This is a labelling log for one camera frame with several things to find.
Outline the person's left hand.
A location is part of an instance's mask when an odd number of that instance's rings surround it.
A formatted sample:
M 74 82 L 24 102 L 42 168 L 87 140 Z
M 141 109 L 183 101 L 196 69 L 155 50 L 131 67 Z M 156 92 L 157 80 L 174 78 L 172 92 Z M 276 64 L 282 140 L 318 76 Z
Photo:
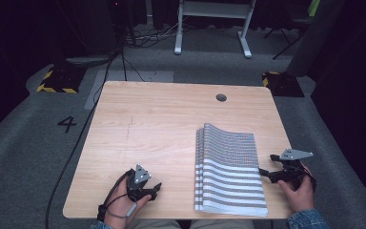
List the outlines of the person's left hand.
M 149 202 L 150 196 L 146 196 L 137 201 L 137 207 L 130 217 L 126 217 L 127 212 L 134 204 L 133 201 L 127 196 L 127 184 L 124 177 L 118 187 L 112 192 L 109 199 L 111 203 L 108 206 L 104 223 L 112 227 L 113 229 L 126 229 L 133 221 L 137 213 Z

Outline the green panel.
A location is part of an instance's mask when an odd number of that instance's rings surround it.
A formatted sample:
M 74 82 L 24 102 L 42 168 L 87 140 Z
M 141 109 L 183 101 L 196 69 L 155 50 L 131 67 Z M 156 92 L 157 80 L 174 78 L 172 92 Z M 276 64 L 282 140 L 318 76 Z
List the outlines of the green panel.
M 311 0 L 311 3 L 308 7 L 308 15 L 310 17 L 314 17 L 319 6 L 320 0 Z

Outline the dark stand column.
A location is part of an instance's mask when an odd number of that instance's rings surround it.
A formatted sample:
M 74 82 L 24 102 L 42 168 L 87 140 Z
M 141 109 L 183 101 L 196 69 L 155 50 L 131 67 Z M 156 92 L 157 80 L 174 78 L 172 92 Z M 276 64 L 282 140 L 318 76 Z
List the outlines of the dark stand column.
M 312 67 L 344 2 L 345 0 L 320 0 L 315 18 L 301 39 L 295 55 L 285 71 L 290 78 L 305 76 Z

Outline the black yellow striped stand base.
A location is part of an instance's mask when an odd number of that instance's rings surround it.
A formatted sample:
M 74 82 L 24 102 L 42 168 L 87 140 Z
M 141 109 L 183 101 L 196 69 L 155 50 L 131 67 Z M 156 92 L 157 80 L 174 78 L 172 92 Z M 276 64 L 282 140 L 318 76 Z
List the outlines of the black yellow striped stand base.
M 287 73 L 265 72 L 262 74 L 262 83 L 271 91 L 272 96 L 304 96 L 297 79 Z
M 37 87 L 38 92 L 78 94 L 79 86 L 86 73 L 86 68 L 51 67 Z

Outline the white desk frame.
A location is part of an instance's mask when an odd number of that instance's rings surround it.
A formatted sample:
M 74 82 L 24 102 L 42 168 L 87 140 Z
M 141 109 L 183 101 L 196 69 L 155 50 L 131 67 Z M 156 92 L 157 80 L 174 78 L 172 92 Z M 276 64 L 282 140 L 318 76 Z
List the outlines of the white desk frame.
M 177 16 L 177 34 L 175 39 L 174 53 L 182 53 L 183 40 L 183 17 L 203 16 L 217 18 L 244 19 L 243 29 L 237 33 L 242 51 L 246 58 L 251 58 L 252 52 L 247 42 L 247 32 L 253 16 L 256 0 L 250 0 L 246 4 L 197 2 L 193 0 L 179 0 Z

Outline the black chair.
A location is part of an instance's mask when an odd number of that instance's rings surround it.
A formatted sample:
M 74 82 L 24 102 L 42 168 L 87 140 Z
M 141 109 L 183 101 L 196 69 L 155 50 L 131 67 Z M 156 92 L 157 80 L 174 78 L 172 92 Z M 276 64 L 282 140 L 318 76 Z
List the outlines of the black chair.
M 293 18 L 291 16 L 284 16 L 280 19 L 275 19 L 272 22 L 269 22 L 267 28 L 270 29 L 268 33 L 264 35 L 264 38 L 267 38 L 273 31 L 280 31 L 287 41 L 287 46 L 283 48 L 278 54 L 273 57 L 273 60 L 276 60 L 281 54 L 287 51 L 291 46 L 293 46 L 296 42 L 300 41 L 304 36 L 307 29 L 309 29 L 311 22 L 307 19 Z M 290 41 L 287 37 L 285 30 L 297 30 L 297 38 L 293 41 Z

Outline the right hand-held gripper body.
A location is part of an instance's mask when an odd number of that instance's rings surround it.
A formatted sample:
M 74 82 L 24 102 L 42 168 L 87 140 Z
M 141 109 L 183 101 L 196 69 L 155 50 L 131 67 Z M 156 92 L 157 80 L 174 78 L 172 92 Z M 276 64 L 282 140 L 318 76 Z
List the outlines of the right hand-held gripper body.
M 315 189 L 315 178 L 301 163 L 301 159 L 312 157 L 312 152 L 305 152 L 296 149 L 286 149 L 279 157 L 279 161 L 283 165 L 283 170 L 279 180 L 291 182 L 297 190 L 303 181 L 304 177 L 312 179 L 313 189 Z

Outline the grey white striped cloth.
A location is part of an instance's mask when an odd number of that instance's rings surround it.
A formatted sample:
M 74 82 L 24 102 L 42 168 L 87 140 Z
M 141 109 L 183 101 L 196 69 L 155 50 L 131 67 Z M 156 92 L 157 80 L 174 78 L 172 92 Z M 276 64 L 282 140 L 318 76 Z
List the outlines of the grey white striped cloth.
M 204 161 L 204 129 L 196 132 L 196 152 L 195 152 L 195 198 L 194 209 L 202 210 L 203 205 L 203 161 Z
M 203 205 L 200 212 L 268 215 L 254 135 L 204 124 Z
M 195 179 L 194 179 L 194 210 L 199 211 L 199 190 L 198 185 L 200 184 L 200 162 L 201 162 L 201 149 L 202 149 L 202 137 L 203 130 L 199 129 L 196 131 L 196 142 L 195 142 Z

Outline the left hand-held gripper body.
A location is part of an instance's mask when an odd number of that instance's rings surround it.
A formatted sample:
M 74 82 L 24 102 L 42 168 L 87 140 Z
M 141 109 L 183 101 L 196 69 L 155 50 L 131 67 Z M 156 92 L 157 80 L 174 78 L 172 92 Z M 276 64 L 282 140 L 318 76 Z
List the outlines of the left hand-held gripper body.
M 140 164 L 136 165 L 127 180 L 127 194 L 131 201 L 137 202 L 143 197 L 152 194 L 151 190 L 144 188 L 151 177 L 151 174 Z

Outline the person's right hand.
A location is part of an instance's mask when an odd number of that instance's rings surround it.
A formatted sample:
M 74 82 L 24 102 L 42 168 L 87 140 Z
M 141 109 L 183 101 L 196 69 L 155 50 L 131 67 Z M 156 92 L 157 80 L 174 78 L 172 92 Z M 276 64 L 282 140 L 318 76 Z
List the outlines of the person's right hand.
M 297 213 L 314 208 L 314 189 L 309 176 L 303 178 L 299 188 L 295 191 L 283 180 L 279 180 L 277 184 L 284 192 L 294 212 Z

